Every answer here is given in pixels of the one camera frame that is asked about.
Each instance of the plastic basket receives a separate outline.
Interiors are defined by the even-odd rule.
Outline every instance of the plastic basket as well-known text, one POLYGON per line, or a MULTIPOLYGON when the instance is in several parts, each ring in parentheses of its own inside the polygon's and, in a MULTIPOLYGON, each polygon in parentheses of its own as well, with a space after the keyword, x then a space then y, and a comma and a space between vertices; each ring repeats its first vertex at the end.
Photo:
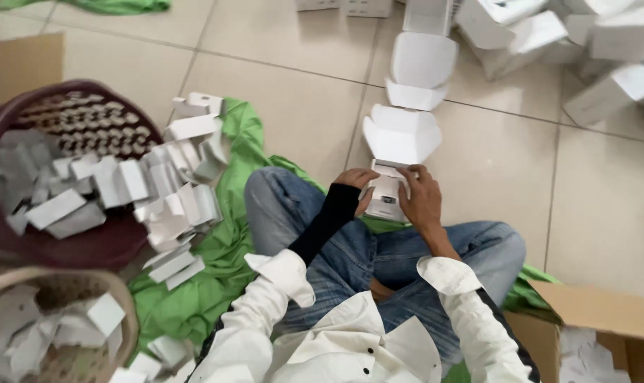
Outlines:
MULTIPOLYGON (((27 92, 0 106, 0 139, 11 129, 38 129, 59 137, 65 156, 95 151, 123 160, 139 159, 163 142, 156 126, 138 107, 103 84, 67 81, 27 92)), ((117 269, 146 245, 147 231, 128 211, 108 211, 104 225, 66 239, 27 227, 19 236, 0 205, 0 249, 28 264, 117 269)))
POLYGON ((62 308, 75 300, 97 298, 105 292, 126 311, 121 323, 123 342, 110 359, 107 345, 101 348, 50 346, 41 363, 38 376, 27 376, 23 382, 38 383, 107 383, 118 366, 123 365, 135 349, 138 321, 133 297, 116 275, 105 271, 71 271, 25 267, 0 274, 0 294, 14 285, 25 283, 40 290, 36 302, 43 310, 62 308))

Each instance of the hand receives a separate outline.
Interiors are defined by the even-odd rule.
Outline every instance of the hand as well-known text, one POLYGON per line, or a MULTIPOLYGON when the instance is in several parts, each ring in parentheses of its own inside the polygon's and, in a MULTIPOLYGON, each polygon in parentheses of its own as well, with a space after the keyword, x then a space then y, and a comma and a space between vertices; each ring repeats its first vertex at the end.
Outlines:
MULTIPOLYGON (((346 170, 341 173, 334 183, 342 183, 344 185, 350 185, 357 187, 358 189, 364 188, 369 181, 377 179, 380 177, 380 174, 371 169, 358 169, 354 168, 351 170, 346 170)), ((367 189, 367 192, 360 200, 360 203, 357 205, 355 210, 355 216, 359 216, 367 210, 369 207, 369 202, 372 200, 372 195, 374 194, 374 187, 367 189)))
POLYGON ((400 183, 398 188, 400 208, 414 229, 426 241, 431 254, 461 260, 440 224, 443 195, 440 193, 438 182, 431 177, 424 165, 410 165, 407 169, 398 168, 397 170, 405 177, 410 187, 410 198, 407 198, 405 185, 400 183), (419 175, 418 180, 412 172, 419 175))

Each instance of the finger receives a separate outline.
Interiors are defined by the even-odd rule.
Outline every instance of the finger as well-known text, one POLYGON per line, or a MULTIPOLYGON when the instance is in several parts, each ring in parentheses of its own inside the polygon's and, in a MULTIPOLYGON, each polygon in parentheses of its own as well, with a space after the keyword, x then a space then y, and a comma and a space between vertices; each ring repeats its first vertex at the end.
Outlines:
POLYGON ((407 211, 407 204, 409 200, 407 199, 407 190, 405 189, 405 184, 402 181, 398 181, 398 198, 400 199, 400 208, 403 212, 407 211))
POLYGON ((427 182, 427 181, 433 181, 433 177, 431 177, 431 173, 428 172, 428 169, 421 164, 416 164, 416 165, 410 165, 407 167, 407 170, 411 172, 417 172, 419 175, 419 181, 420 182, 427 182))
POLYGON ((397 170, 400 174, 402 174, 403 177, 405 177, 409 187, 419 187, 420 186, 419 181, 417 181, 416 178, 414 178, 414 175, 412 174, 412 172, 408 171, 405 168, 395 168, 395 170, 397 170))
POLYGON ((372 201, 372 195, 374 194, 374 187, 367 189, 367 192, 360 200, 360 203, 357 204, 357 209, 355 210, 355 216, 362 214, 369 207, 369 202, 372 201))
POLYGON ((369 181, 372 179, 377 179, 381 177, 381 174, 375 172, 374 170, 368 170, 367 173, 363 174, 360 176, 360 178, 357 179, 357 184, 359 185, 359 188, 363 188, 369 181))

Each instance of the maroon basket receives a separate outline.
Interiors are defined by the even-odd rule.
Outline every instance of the maroon basket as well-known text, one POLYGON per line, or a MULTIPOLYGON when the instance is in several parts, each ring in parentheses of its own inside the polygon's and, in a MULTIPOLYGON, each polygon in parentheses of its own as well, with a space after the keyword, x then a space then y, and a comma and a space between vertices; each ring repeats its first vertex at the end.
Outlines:
MULTIPOLYGON (((94 151, 139 159, 163 142, 149 117, 103 84, 73 80, 15 97, 0 106, 0 139, 12 129, 38 129, 57 135, 65 156, 94 151)), ((18 236, 0 205, 0 249, 31 264, 69 268, 116 269, 146 245, 147 231, 131 213, 107 212, 104 225, 66 239, 27 226, 18 236)))

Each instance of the white jacket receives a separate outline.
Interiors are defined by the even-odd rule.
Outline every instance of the white jacket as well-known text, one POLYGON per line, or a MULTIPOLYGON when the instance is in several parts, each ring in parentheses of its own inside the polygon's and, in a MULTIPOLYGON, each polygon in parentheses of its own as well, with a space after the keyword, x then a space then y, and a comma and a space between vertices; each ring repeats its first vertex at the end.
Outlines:
MULTIPOLYGON (((234 310, 223 314, 224 329, 216 332, 189 383, 435 383, 442 378, 438 349, 417 317, 386 334, 369 291, 345 300, 309 331, 271 343, 272 327, 284 317, 289 300, 308 307, 315 293, 305 264, 291 250, 245 259, 259 276, 232 302, 234 310)), ((537 368, 519 350, 468 265, 423 257, 417 270, 452 321, 472 383, 539 381, 537 368)))

